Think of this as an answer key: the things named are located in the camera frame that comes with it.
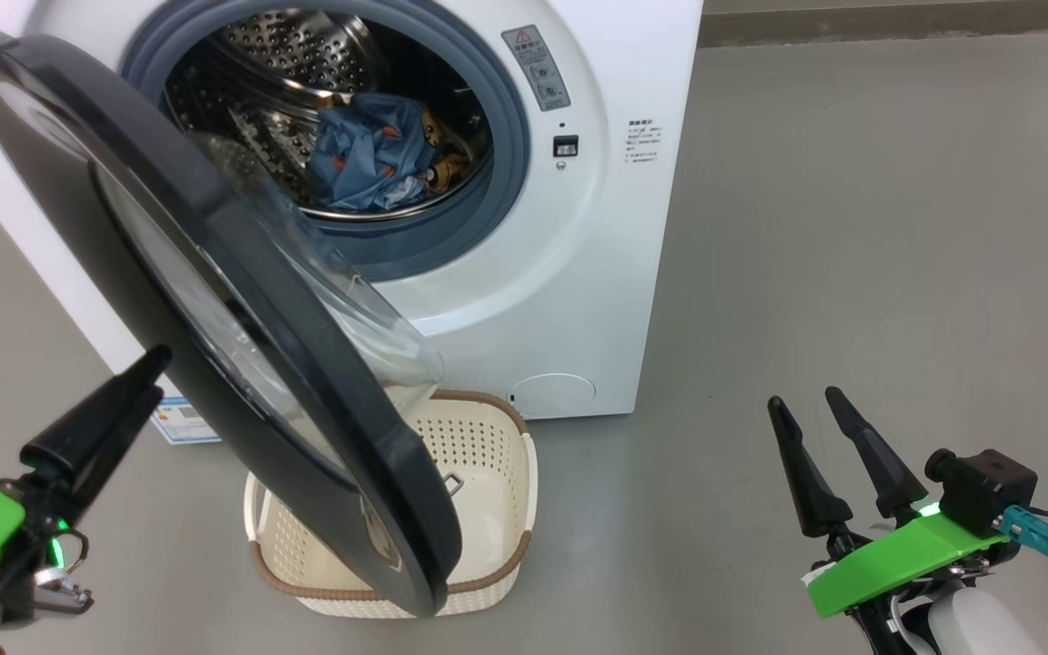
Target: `white plastic basket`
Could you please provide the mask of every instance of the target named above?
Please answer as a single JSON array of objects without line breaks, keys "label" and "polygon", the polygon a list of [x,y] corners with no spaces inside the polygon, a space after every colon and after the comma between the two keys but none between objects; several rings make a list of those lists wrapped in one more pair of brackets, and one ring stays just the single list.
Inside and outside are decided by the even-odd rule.
[{"label": "white plastic basket", "polygon": [[[416,428],[441,473],[455,473],[453,495],[463,551],[447,580],[439,615],[486,610],[516,584],[536,522],[536,450],[527,424],[503,399],[438,391],[416,414]],[[245,534],[265,583],[308,609],[333,617],[409,618],[323,546],[269,490],[245,481]]]}]

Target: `blue garment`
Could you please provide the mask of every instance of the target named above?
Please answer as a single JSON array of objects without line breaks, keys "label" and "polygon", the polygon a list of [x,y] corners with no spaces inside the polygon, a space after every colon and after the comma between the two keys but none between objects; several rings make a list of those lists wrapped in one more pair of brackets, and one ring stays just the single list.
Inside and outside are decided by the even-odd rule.
[{"label": "blue garment", "polygon": [[307,162],[318,200],[334,211],[389,211],[419,198],[419,175],[436,154],[424,137],[423,111],[414,100],[372,92],[321,109]]}]

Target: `blue connector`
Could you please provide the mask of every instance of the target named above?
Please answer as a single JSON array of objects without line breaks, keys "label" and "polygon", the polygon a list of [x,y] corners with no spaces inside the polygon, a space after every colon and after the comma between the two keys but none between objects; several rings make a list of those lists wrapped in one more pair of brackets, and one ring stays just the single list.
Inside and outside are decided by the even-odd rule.
[{"label": "blue connector", "polygon": [[1010,505],[994,521],[997,531],[1016,543],[1048,556],[1048,523],[1017,505]]},{"label": "blue connector", "polygon": [[1017,505],[1005,508],[994,522],[997,531],[1027,548],[1034,548],[1048,559],[1048,523]]}]

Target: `white washing machine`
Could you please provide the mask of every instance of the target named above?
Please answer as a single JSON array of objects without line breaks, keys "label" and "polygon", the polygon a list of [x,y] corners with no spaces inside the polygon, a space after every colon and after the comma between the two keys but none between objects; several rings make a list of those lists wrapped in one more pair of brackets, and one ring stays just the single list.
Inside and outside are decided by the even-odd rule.
[{"label": "white washing machine", "polygon": [[[439,349],[442,386],[550,418],[635,406],[700,4],[0,0],[0,31],[66,41],[141,111],[241,141]],[[303,177],[311,116],[366,91],[431,108],[460,157],[450,187],[362,211],[320,203]],[[109,368],[150,347],[2,149],[0,223]],[[195,414],[159,427],[215,438]]]}]

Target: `gray floor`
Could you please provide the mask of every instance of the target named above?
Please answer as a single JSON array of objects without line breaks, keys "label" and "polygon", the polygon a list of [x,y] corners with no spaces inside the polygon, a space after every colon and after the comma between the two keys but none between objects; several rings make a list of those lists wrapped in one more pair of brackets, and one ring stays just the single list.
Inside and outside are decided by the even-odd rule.
[{"label": "gray floor", "polygon": [[[0,473],[104,380],[0,232]],[[868,652],[820,621],[765,403],[877,520],[820,407],[838,383],[914,468],[998,447],[1048,506],[1048,37],[698,56],[636,414],[536,425],[541,511],[498,609],[333,620],[245,560],[245,470],[147,431],[84,530],[86,617],[4,635],[79,652]],[[1048,564],[987,583],[1048,650]]]}]

